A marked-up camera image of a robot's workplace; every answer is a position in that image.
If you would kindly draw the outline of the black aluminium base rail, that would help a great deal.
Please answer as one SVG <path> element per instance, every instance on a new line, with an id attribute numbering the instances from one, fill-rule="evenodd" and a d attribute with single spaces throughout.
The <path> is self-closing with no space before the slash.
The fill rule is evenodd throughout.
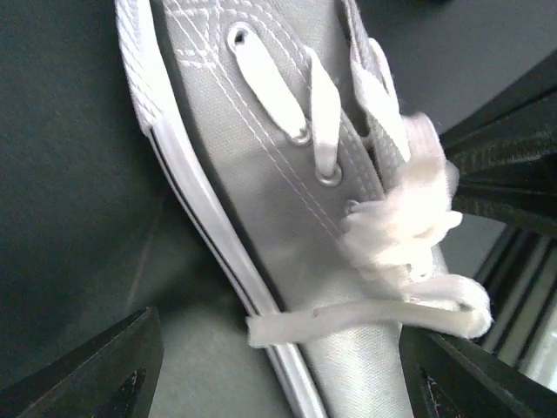
<path id="1" fill-rule="evenodd" d="M 556 367 L 556 240 L 508 226 L 475 279 L 491 298 L 493 316 L 476 343 L 548 385 Z"/>

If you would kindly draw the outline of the grey sneaker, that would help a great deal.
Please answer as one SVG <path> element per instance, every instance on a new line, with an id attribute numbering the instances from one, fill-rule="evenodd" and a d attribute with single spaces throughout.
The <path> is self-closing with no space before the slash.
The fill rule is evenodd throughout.
<path id="1" fill-rule="evenodd" d="M 138 123 L 303 417 L 411 417 L 403 326 L 467 340 L 457 169 L 353 1 L 118 1 Z"/>

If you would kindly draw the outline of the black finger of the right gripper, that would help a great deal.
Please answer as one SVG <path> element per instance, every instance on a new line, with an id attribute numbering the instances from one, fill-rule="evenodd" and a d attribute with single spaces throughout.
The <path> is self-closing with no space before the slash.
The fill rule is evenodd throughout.
<path id="1" fill-rule="evenodd" d="M 555 53 L 442 134 L 441 143 L 460 172 L 457 210 L 555 237 Z"/>

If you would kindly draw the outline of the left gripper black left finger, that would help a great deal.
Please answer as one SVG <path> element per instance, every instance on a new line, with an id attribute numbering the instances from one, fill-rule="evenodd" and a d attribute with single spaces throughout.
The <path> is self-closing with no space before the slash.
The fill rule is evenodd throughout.
<path id="1" fill-rule="evenodd" d="M 1 391 L 2 417 L 147 417 L 164 347 L 158 310 L 140 309 Z"/>

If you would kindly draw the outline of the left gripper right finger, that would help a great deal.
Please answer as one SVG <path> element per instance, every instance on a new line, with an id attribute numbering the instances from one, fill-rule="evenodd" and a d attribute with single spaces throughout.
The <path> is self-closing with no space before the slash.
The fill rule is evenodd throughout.
<path id="1" fill-rule="evenodd" d="M 469 340 L 403 327 L 399 351 L 415 417 L 556 416 L 556 393 Z"/>

